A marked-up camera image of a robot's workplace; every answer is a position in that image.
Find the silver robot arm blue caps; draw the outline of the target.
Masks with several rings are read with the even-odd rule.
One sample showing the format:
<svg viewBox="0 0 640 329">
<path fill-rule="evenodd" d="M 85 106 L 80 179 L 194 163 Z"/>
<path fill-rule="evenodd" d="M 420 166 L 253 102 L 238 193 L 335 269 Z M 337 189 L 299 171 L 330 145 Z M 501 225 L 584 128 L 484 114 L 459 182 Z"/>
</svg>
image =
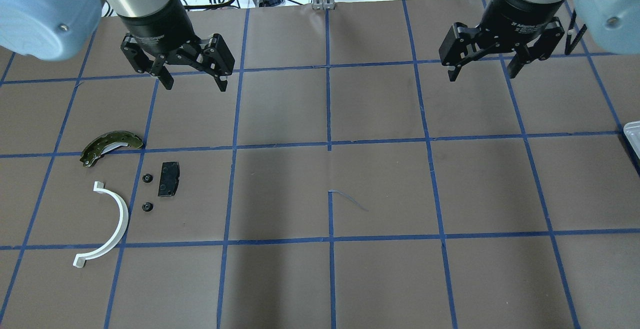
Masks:
<svg viewBox="0 0 640 329">
<path fill-rule="evenodd" d="M 195 33 L 181 0 L 0 0 L 0 44 L 42 61 L 69 60 L 98 28 L 105 4 L 126 27 L 119 48 L 135 72 L 171 90 L 167 66 L 188 66 L 226 91 L 233 54 L 219 33 Z"/>
</svg>

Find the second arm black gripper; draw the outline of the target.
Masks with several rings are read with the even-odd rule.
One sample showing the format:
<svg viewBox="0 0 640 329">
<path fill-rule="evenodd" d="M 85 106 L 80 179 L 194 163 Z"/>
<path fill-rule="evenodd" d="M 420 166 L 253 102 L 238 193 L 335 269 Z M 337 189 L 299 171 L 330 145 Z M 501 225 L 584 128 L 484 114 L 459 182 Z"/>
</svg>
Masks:
<svg viewBox="0 0 640 329">
<path fill-rule="evenodd" d="M 455 82 L 462 67 L 470 62 L 497 54 L 503 45 L 516 42 L 522 44 L 515 48 L 515 56 L 507 65 L 510 79 L 516 78 L 525 65 L 548 59 L 565 34 L 561 20 L 554 17 L 561 3 L 489 0 L 478 26 L 454 22 L 438 49 L 449 81 Z M 523 44 L 535 38 L 532 46 Z"/>
</svg>

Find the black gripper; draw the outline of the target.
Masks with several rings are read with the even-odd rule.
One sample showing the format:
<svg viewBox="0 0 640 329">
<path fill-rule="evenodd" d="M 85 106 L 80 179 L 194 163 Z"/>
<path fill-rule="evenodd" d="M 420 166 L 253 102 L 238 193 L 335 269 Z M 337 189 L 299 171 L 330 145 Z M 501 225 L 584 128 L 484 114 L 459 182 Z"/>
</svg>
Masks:
<svg viewBox="0 0 640 329">
<path fill-rule="evenodd" d="M 169 2 L 158 12 L 145 17 L 119 16 L 132 36 L 124 36 L 120 49 L 138 74 L 156 78 L 165 90 L 174 85 L 173 76 L 165 67 L 180 65 L 170 56 L 180 46 L 199 42 L 194 26 L 180 0 Z M 233 74 L 235 58 L 220 33 L 213 33 L 199 42 L 199 63 L 205 73 L 214 78 L 220 92 L 226 92 L 228 77 Z"/>
</svg>

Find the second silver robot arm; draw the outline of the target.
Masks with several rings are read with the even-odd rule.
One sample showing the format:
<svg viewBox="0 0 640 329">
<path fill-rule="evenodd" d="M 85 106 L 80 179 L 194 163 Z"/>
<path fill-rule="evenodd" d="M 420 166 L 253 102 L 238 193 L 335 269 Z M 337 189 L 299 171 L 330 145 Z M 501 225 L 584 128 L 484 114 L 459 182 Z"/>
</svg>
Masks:
<svg viewBox="0 0 640 329">
<path fill-rule="evenodd" d="M 585 32 L 608 53 L 639 53 L 639 0 L 489 0 L 477 26 L 455 22 L 439 47 L 450 81 L 490 54 L 513 54 L 510 78 L 547 60 L 566 37 L 570 54 Z"/>
</svg>

